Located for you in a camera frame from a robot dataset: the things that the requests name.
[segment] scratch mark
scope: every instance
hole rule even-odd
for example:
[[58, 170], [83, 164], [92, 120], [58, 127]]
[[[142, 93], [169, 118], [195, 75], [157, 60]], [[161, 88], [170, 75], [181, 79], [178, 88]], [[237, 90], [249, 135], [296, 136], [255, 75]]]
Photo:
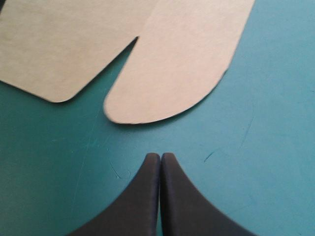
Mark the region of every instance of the scratch mark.
[[80, 182], [80, 179], [81, 179], [83, 166], [84, 166], [84, 164], [85, 164], [85, 160], [86, 160], [86, 158], [87, 158], [87, 153], [88, 153], [88, 150], [89, 150], [89, 148], [90, 148], [91, 137], [92, 137], [92, 134], [93, 134], [93, 131], [94, 131], [94, 128], [95, 128], [96, 120], [97, 120], [97, 117], [98, 117], [98, 115], [99, 115], [100, 109], [101, 109], [101, 107], [98, 109], [97, 114], [96, 114], [96, 117], [95, 117], [95, 119], [94, 119], [94, 123], [93, 123], [92, 130], [91, 130], [91, 133], [90, 133], [88, 145], [87, 145], [87, 148], [86, 148], [86, 150], [85, 150], [85, 155], [84, 155], [83, 160], [82, 160], [82, 164], [81, 164], [79, 176], [78, 176], [78, 179], [77, 179], [77, 184], [76, 184], [75, 189], [74, 189], [74, 195], [73, 195], [73, 199], [72, 199], [72, 206], [71, 206], [71, 213], [70, 213], [70, 215], [72, 215], [72, 213], [73, 213], [74, 203], [75, 203], [76, 196], [77, 196], [77, 192], [78, 192], [78, 186], [79, 186], [79, 182]]
[[254, 115], [254, 106], [253, 106], [253, 108], [252, 108], [252, 118], [251, 118], [251, 120], [250, 120], [250, 122], [249, 122], [249, 124], [248, 124], [248, 126], [247, 126], [247, 129], [246, 129], [246, 131], [245, 131], [245, 135], [244, 135], [244, 137], [243, 137], [243, 139], [242, 139], [242, 142], [241, 142], [241, 145], [240, 145], [239, 149], [243, 146], [243, 144], [244, 144], [244, 142], [245, 142], [245, 140], [246, 140], [246, 137], [248, 136], [248, 133], [249, 133], [249, 131], [250, 131], [250, 129], [251, 129], [251, 126], [252, 126], [252, 122], [253, 122], [253, 120], [254, 120], [254, 117], [255, 117], [255, 115]]
[[112, 169], [112, 171], [115, 173], [116, 178], [118, 178], [118, 179], [129, 179], [129, 178], [130, 178], [130, 176], [131, 176], [131, 172], [130, 172], [130, 170], [128, 170], [128, 169], [127, 169], [127, 171], [129, 172], [129, 176], [128, 176], [128, 178], [123, 178], [123, 177], [121, 177], [121, 176], [118, 174], [118, 172], [115, 170], [115, 168], [114, 168], [114, 166], [113, 166], [112, 162], [110, 161], [110, 159], [109, 159], [109, 158], [107, 158], [107, 160], [108, 160], [108, 162], [109, 162], [110, 168], [111, 168], [111, 169]]
[[215, 152], [216, 152], [217, 150], [219, 150], [219, 149], [220, 149], [220, 148], [217, 148], [217, 149], [215, 149], [213, 152], [211, 152], [211, 153], [206, 157], [206, 159], [204, 159], [203, 162], [206, 163], [206, 161], [209, 159], [209, 157], [212, 156], [212, 154], [215, 153]]

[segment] black curved piece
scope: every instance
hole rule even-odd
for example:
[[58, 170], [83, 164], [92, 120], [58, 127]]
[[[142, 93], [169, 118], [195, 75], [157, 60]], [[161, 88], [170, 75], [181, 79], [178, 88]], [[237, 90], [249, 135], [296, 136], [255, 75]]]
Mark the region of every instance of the black curved piece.
[[160, 158], [147, 154], [124, 192], [103, 212], [70, 236], [155, 236]]
[[161, 161], [160, 207], [164, 236], [254, 236], [207, 201], [172, 153]]
[[0, 13], [1, 13], [4, 3], [5, 3], [5, 0], [0, 0]]

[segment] black plastic tip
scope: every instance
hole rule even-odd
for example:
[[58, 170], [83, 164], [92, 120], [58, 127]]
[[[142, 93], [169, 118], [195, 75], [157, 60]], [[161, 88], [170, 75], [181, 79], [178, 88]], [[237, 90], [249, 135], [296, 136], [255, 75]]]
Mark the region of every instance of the black plastic tip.
[[147, 154], [124, 192], [102, 213], [70, 236], [155, 236], [160, 158]]
[[201, 195], [174, 154], [163, 155], [160, 178], [164, 236], [254, 236]]

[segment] tan cardboard piece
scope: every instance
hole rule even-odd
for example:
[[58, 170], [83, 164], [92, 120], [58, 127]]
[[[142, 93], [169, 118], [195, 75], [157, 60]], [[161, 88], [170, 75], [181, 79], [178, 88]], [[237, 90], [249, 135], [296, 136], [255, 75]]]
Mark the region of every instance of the tan cardboard piece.
[[157, 0], [6, 0], [0, 80], [69, 100], [139, 35]]
[[104, 101], [116, 123], [148, 123], [202, 100], [228, 68], [254, 0], [160, 0]]

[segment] teal cutting mat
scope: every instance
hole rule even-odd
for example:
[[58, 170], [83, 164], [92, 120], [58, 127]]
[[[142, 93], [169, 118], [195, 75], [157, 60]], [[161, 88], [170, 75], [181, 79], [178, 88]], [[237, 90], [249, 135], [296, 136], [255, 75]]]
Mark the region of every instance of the teal cutting mat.
[[216, 89], [165, 121], [103, 114], [131, 48], [65, 103], [0, 83], [0, 235], [64, 235], [105, 209], [147, 152], [171, 151], [247, 229], [314, 236], [315, 1], [256, 0]]

